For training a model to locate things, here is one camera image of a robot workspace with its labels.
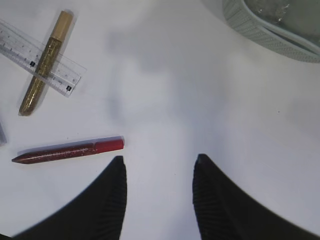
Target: red glitter crayon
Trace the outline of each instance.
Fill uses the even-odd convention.
[[[97,143],[87,143],[76,146],[68,146],[51,150],[28,152],[12,159],[19,164],[38,164],[62,159],[70,159],[81,156],[100,154],[116,151],[124,148],[124,140],[110,140]]]

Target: pen cap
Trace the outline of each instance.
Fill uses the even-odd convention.
[[[123,139],[117,139],[112,141],[97,142],[94,148],[96,150],[96,153],[100,154],[123,149],[124,145],[125,144]]]
[[[51,33],[51,37],[63,42],[68,33],[72,19],[73,19],[73,15],[71,13],[62,11],[60,13],[58,20],[56,21],[54,29]]]

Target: gold glitter glue pen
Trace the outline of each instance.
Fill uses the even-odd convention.
[[[62,11],[60,13],[60,16],[54,26],[51,36],[45,46],[38,66],[35,70],[36,73],[44,78],[47,78],[50,71],[52,70],[61,46],[68,33],[72,19],[72,14],[66,11]],[[37,106],[44,87],[45,83],[39,78],[33,76],[19,109],[20,116],[30,116],[32,114]]]

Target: glitter pen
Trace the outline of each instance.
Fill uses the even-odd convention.
[[[43,50],[39,60],[36,72],[46,78],[50,74],[54,66],[55,60],[67,36],[69,27],[72,23],[73,15],[69,12],[62,11],[51,33],[51,36]],[[36,108],[38,101],[44,91],[45,83],[33,76],[28,90],[26,91],[21,103],[19,114],[21,116],[29,116]]]
[[[96,143],[80,144],[50,150],[28,152],[12,159],[12,162],[19,164],[38,164],[55,160],[63,160],[111,152],[115,150],[121,150],[123,148],[123,139],[101,141]]]

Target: clear plastic lid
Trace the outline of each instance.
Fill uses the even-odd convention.
[[[3,144],[5,144],[7,142],[6,137],[5,137],[5,133],[1,127],[1,123],[0,123],[0,146],[2,146]]]
[[[320,0],[244,0],[259,18],[320,46]]]

